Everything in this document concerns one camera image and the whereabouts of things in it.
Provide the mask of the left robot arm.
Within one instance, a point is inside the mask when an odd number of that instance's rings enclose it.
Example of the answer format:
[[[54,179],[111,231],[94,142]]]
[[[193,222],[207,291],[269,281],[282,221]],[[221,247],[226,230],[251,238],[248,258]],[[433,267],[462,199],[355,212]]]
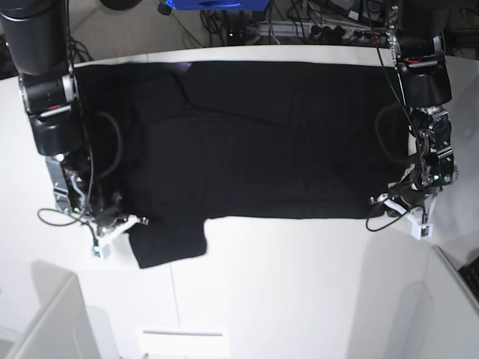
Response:
[[[409,167],[405,177],[379,203],[392,215],[414,209],[427,219],[428,199],[435,200],[454,181],[457,166],[451,144],[452,125],[445,104],[452,99],[443,31],[452,1],[385,1],[385,34],[391,47],[400,90],[396,102],[381,110],[377,120],[399,108],[409,124],[415,153],[399,163]]]

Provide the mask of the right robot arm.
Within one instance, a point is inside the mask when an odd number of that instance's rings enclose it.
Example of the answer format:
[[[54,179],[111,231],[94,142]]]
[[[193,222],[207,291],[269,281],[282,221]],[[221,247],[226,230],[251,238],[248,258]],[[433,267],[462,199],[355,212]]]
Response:
[[[147,225],[148,218],[129,214],[121,193],[106,186],[123,155],[123,134],[109,113],[83,109],[67,1],[2,1],[1,26],[52,181],[55,212],[95,237]]]

